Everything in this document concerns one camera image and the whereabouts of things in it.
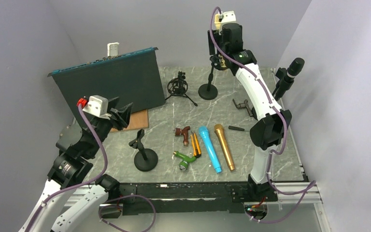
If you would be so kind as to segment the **cream microphone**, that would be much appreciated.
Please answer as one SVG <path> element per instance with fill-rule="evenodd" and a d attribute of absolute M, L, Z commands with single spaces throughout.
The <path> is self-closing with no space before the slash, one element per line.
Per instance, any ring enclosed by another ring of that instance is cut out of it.
<path fill-rule="evenodd" d="M 214 25 L 215 25 L 216 30 L 219 30 L 220 29 L 220 25 L 221 25 L 220 21 L 221 21 L 220 20 L 220 13 L 217 13 L 214 16 Z M 226 70 L 227 67 L 225 65 L 225 61 L 223 59 L 223 56 L 220 53 L 218 53 L 218 57 L 220 58 L 220 67 L 221 67 L 221 69 L 222 70 Z"/>

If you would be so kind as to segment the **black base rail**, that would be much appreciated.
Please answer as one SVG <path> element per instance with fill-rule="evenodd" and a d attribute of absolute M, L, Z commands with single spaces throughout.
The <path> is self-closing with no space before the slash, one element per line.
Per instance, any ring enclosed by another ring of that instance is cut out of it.
<path fill-rule="evenodd" d="M 119 196 L 101 203 L 104 218 L 147 213 L 217 212 L 243 213 L 244 207 L 266 206 L 278 201 L 269 187 L 249 181 L 121 183 Z"/>

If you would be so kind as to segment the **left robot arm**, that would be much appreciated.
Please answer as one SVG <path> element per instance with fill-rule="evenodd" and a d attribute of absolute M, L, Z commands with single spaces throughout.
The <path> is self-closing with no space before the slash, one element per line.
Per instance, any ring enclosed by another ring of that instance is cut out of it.
<path fill-rule="evenodd" d="M 103 142 L 111 129 L 120 131 L 130 121 L 132 103 L 118 109 L 118 102 L 118 97 L 106 99 L 99 95 L 78 101 L 77 109 L 85 126 L 74 124 L 61 132 L 56 143 L 59 156 L 54 160 L 45 183 L 45 190 L 51 187 L 53 192 L 42 194 L 20 231 L 38 232 L 48 229 L 49 216 L 54 216 L 54 205 L 59 199 L 87 184 L 84 179 L 93 167 L 89 160 L 98 151 L 102 152 L 104 167 L 90 182 L 96 181 L 105 173 L 108 160 Z"/>

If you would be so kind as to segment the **white bracket behind rack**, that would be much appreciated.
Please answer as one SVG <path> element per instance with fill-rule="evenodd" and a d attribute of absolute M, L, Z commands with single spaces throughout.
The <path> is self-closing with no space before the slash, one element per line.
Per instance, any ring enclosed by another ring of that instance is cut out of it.
<path fill-rule="evenodd" d="M 107 44 L 107 56 L 116 57 L 119 55 L 118 52 L 119 42 L 108 43 Z"/>

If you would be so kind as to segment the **black clip mic stand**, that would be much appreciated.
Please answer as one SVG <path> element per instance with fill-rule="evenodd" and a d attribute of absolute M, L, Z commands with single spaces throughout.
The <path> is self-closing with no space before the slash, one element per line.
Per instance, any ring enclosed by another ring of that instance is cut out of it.
<path fill-rule="evenodd" d="M 288 76 L 288 72 L 286 68 L 278 68 L 275 76 L 278 79 L 276 83 L 275 90 L 272 93 L 272 96 L 276 101 L 283 97 L 286 91 L 288 91 L 291 85 L 294 82 L 294 79 Z"/>

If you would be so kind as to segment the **blue microphone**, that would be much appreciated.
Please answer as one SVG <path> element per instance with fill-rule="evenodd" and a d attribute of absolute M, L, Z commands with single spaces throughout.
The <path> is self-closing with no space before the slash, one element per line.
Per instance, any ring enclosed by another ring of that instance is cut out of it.
<path fill-rule="evenodd" d="M 212 166 L 217 174 L 222 172 L 222 168 L 219 162 L 219 159 L 217 157 L 217 154 L 215 152 L 213 143 L 210 138 L 209 130 L 206 126 L 199 127 L 199 134 L 203 140 L 203 143 L 206 147 L 208 156 L 212 162 Z"/>

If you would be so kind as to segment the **wooden board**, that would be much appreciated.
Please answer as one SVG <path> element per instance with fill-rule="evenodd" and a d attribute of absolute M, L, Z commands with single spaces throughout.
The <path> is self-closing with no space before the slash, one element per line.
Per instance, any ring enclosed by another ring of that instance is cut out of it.
<path fill-rule="evenodd" d="M 149 127 L 149 116 L 148 110 L 139 111 L 130 115 L 130 122 L 127 128 L 123 128 L 121 131 L 117 129 L 111 129 L 110 132 L 122 132 L 130 130 L 146 129 Z"/>

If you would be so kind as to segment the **black microphone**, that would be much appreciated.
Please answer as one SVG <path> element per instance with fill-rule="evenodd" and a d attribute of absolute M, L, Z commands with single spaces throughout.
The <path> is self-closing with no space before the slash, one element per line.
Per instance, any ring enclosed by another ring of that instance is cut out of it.
<path fill-rule="evenodd" d="M 272 95 L 276 101 L 280 100 L 295 81 L 295 77 L 302 71 L 305 64 L 303 58 L 295 58 L 288 68 L 278 68 L 275 76 L 278 78 Z"/>

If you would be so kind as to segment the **black shock mount stand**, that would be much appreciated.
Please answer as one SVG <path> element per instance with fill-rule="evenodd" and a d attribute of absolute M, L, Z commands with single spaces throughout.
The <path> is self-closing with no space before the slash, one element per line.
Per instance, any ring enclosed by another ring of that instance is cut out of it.
<path fill-rule="evenodd" d="M 208 75 L 208 83 L 201 85 L 198 89 L 199 96 L 204 100 L 213 100 L 218 95 L 217 88 L 212 84 L 214 79 L 214 69 L 219 71 L 227 69 L 222 55 L 212 55 L 210 56 L 210 61 L 211 71 Z"/>

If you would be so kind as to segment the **black round base stand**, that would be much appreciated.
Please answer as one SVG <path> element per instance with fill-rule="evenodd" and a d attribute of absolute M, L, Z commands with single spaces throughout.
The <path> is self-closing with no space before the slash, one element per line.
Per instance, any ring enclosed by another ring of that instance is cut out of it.
<path fill-rule="evenodd" d="M 157 153 L 149 148 L 145 148 L 141 139 L 144 137 L 144 129 L 137 131 L 136 138 L 128 143 L 133 149 L 137 149 L 138 152 L 134 157 L 135 167 L 142 172 L 149 172 L 157 166 L 158 155 Z"/>

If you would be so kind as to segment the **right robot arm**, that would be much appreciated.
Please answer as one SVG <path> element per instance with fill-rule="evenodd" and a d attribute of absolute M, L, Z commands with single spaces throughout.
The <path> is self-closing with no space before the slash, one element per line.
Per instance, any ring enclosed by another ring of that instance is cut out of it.
<path fill-rule="evenodd" d="M 257 123 L 250 129 L 255 157 L 247 195 L 258 201 L 272 188 L 272 156 L 281 155 L 285 150 L 292 114 L 283 110 L 271 95 L 254 54 L 243 47 L 242 31 L 237 23 L 226 23 L 220 30 L 209 29 L 209 48 L 211 55 L 222 56 L 225 66 L 245 89 L 256 113 Z"/>

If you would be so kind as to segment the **gold brown microphone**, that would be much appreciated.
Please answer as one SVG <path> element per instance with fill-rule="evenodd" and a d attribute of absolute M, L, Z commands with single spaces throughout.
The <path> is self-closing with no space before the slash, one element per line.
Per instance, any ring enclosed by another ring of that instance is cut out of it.
<path fill-rule="evenodd" d="M 218 140 L 219 140 L 221 149 L 223 151 L 224 158 L 225 158 L 226 164 L 228 166 L 228 169 L 231 172 L 235 171 L 236 167 L 235 167 L 235 163 L 234 163 L 234 160 L 233 160 L 232 153 L 231 153 L 231 151 L 229 149 L 229 145 L 227 143 L 224 127 L 221 124 L 215 124 L 214 125 L 214 132 L 215 132 L 216 136 L 218 137 Z"/>

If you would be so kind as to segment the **black tripod shock mount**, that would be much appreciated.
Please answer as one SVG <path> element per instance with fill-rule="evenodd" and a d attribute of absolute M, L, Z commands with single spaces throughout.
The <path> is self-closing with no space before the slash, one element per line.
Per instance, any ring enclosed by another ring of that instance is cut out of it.
<path fill-rule="evenodd" d="M 168 97 L 165 100 L 169 99 L 170 97 L 184 97 L 189 99 L 195 106 L 198 106 L 196 102 L 194 102 L 187 94 L 188 91 L 188 83 L 186 82 L 186 73 L 179 71 L 177 77 L 171 79 L 167 84 L 167 91 Z"/>

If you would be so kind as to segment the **dark teal rack unit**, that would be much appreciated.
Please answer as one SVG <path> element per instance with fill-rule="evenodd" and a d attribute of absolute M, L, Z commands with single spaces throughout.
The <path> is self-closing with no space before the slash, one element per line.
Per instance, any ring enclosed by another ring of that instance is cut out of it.
<path fill-rule="evenodd" d="M 117 107 L 132 104 L 132 112 L 165 104 L 156 58 L 157 47 L 98 59 L 50 72 L 77 123 L 84 125 L 77 108 L 82 97 L 119 98 Z"/>

